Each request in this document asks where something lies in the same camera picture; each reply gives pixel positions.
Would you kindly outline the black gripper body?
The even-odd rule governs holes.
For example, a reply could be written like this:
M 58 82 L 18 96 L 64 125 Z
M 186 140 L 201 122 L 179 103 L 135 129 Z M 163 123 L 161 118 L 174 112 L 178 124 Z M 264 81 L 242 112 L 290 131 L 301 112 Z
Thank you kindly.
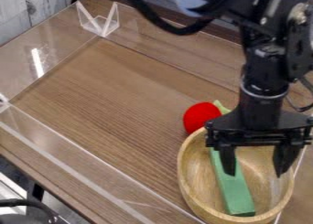
M 282 98 L 241 92 L 236 108 L 206 122 L 206 146 L 225 150 L 266 145 L 302 148 L 309 144 L 313 122 L 302 113 L 282 110 Z

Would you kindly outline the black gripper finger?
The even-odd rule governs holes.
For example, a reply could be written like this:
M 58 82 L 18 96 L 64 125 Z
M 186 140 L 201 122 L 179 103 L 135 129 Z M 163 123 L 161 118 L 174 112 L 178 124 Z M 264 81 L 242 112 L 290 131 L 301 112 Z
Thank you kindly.
M 236 175 L 236 148 L 233 146 L 224 146 L 220 150 L 221 164 L 224 172 L 229 176 Z
M 273 163 L 277 177 L 281 177 L 289 171 L 301 151 L 301 145 L 281 142 L 274 146 Z

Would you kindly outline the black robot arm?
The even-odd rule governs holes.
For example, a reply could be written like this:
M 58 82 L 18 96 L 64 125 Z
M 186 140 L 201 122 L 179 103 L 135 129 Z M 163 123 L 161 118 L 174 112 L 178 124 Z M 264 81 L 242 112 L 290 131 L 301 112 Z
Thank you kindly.
M 142 16 L 166 32 L 187 36 L 225 16 L 240 28 L 246 63 L 234 110 L 206 123 L 206 145 L 220 152 L 224 172 L 236 174 L 236 148 L 274 147 L 276 174 L 285 174 L 311 143 L 313 109 L 289 102 L 290 85 L 301 82 L 313 95 L 306 74 L 313 71 L 313 0 L 174 0 L 195 22 L 185 27 L 167 23 L 145 0 L 127 0 Z

